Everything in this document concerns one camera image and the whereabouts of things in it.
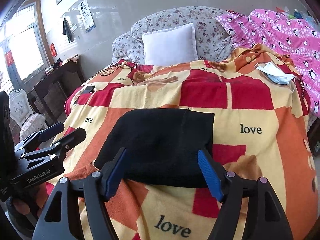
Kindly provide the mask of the left hand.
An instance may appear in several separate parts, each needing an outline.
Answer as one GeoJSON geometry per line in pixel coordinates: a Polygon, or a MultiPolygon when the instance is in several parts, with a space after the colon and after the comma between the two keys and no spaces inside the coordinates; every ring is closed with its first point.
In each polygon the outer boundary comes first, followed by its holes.
{"type": "Polygon", "coordinates": [[[19,194],[15,194],[12,197],[12,203],[19,213],[23,215],[31,213],[38,219],[47,199],[47,188],[46,184],[43,183],[35,187],[30,187],[19,194]]]}

